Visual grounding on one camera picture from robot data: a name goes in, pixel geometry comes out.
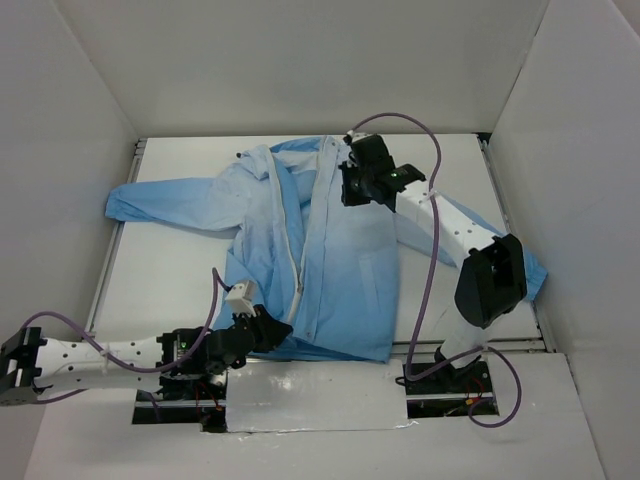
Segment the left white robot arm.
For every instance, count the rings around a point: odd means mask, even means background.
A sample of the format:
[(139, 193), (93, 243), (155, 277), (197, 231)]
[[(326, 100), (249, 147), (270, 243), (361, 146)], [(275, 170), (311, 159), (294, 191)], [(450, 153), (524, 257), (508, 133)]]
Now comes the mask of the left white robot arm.
[(164, 390), (182, 399), (196, 382), (245, 366), (251, 354), (274, 351), (293, 331), (262, 305), (232, 315), (230, 327), (180, 328), (146, 339), (100, 345), (47, 338), (28, 325), (1, 345), (1, 405), (47, 404), (92, 389)]

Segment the light blue zip jacket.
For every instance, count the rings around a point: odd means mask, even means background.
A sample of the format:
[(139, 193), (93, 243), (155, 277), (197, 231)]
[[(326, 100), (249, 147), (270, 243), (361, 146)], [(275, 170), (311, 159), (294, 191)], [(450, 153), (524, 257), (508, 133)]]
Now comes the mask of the light blue zip jacket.
[(229, 233), (224, 280), (256, 284), (258, 303), (293, 332), (282, 360), (385, 362), (399, 305), (400, 245), (427, 253), (431, 237), (387, 208), (346, 207), (332, 136), (250, 142), (201, 176), (114, 188), (105, 214), (214, 236)]

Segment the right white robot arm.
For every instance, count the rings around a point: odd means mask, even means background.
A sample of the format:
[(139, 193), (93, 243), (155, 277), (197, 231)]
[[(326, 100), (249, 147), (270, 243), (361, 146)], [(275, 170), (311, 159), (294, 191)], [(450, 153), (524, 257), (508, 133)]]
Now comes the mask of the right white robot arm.
[(522, 244), (512, 234), (499, 236), (480, 226), (413, 165), (396, 165), (381, 136), (348, 132), (344, 141), (350, 153), (339, 167), (343, 204), (376, 202), (389, 208), (431, 235), (432, 250), (444, 250), (459, 271), (456, 321), (434, 356), (437, 384), (457, 391), (469, 380), (491, 324), (526, 297)]

